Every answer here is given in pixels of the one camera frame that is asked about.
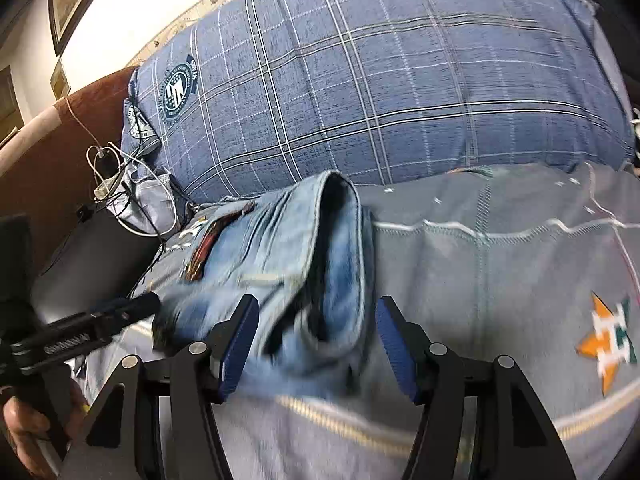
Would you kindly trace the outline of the left hand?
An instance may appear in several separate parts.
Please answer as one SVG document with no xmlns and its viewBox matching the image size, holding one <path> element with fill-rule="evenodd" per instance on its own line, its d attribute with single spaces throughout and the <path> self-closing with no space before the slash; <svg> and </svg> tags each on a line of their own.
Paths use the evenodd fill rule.
<svg viewBox="0 0 640 480">
<path fill-rule="evenodd" d="M 65 431 L 75 440 L 88 413 L 89 404 L 78 383 L 70 380 L 70 419 Z M 49 419 L 28 403 L 11 396 L 4 404 L 3 418 L 15 444 L 15 453 L 34 479 L 56 479 L 58 476 L 44 458 L 38 441 L 47 439 Z"/>
</svg>

